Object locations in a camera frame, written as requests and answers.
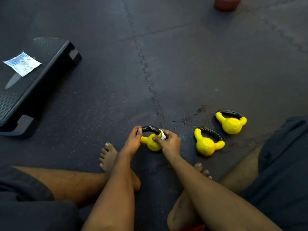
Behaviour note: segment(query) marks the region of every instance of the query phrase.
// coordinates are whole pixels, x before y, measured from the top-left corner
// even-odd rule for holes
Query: red container
[[[220,11],[233,11],[240,2],[241,0],[215,0],[214,7]]]

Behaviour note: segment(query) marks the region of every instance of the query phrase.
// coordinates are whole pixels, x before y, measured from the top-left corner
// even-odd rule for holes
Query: foot
[[[195,164],[194,167],[197,171],[201,172],[201,163]],[[212,177],[209,176],[208,170],[205,170],[203,175],[212,179]],[[167,223],[171,231],[180,231],[203,224],[185,190],[175,202],[172,211],[168,215]]]
[[[100,154],[99,166],[106,173],[110,173],[117,155],[118,151],[113,147],[113,145],[111,143],[105,143],[105,148],[102,149],[102,153]],[[139,191],[141,186],[140,179],[132,170],[131,174],[132,174],[134,191],[135,192]]]

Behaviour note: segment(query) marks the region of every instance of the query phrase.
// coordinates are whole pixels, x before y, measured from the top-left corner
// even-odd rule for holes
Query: banknote
[[[33,71],[34,68],[41,64],[26,53],[21,53],[17,57],[5,61],[4,63],[12,67],[22,77]]]

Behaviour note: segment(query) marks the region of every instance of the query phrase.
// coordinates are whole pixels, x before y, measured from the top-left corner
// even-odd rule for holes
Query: yellow kettlebell
[[[210,138],[203,137],[201,132],[209,134],[210,136],[217,138],[219,141],[214,143]],[[215,150],[222,149],[225,146],[224,139],[218,133],[206,127],[196,128],[195,138],[197,139],[197,151],[202,155],[212,155]]]
[[[225,118],[223,114],[229,114],[236,118]],[[219,110],[215,116],[217,120],[222,124],[224,131],[231,135],[235,135],[240,132],[242,126],[247,123],[247,118],[245,118],[242,114],[230,110]]]
[[[161,138],[163,136],[162,131],[154,126],[144,126],[142,127],[142,133],[144,132],[154,132],[149,137],[141,136],[140,142],[145,143],[151,151],[158,151],[161,146],[152,140],[153,137]]]

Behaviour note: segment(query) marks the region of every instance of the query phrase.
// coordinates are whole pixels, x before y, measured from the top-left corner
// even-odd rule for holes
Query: black kettlebell handle
[[[217,138],[218,140],[221,140],[221,141],[224,141],[224,139],[222,138],[222,136],[218,133],[216,133],[215,131],[209,129],[209,128],[206,128],[206,127],[198,127],[198,129],[201,130],[201,132],[203,133],[206,133],[210,136],[213,136],[214,138]]]
[[[236,118],[238,118],[238,119],[244,117],[242,114],[240,114],[240,113],[238,113],[238,112],[230,111],[230,110],[224,110],[224,109],[222,109],[222,110],[219,110],[218,112],[219,112],[219,113],[222,113],[222,114],[229,114],[229,115],[234,116],[234,117],[236,117]]]
[[[142,132],[154,132],[155,135],[159,135],[160,134],[160,129],[154,127],[154,126],[144,126],[144,127],[141,127],[142,129]]]

